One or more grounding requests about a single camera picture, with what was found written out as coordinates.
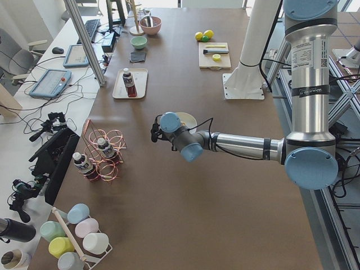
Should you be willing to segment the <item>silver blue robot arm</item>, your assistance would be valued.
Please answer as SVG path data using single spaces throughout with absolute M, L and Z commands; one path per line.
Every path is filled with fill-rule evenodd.
M 336 1 L 256 1 L 240 62 L 223 79 L 228 99 L 261 99 L 261 61 L 280 11 L 291 47 L 292 130 L 287 137 L 247 137 L 195 131 L 166 112 L 153 127 L 152 140 L 167 140 L 189 162 L 204 150 L 283 164 L 299 187 L 320 190 L 335 182 L 335 137 L 329 132 L 329 36 L 337 28 Z

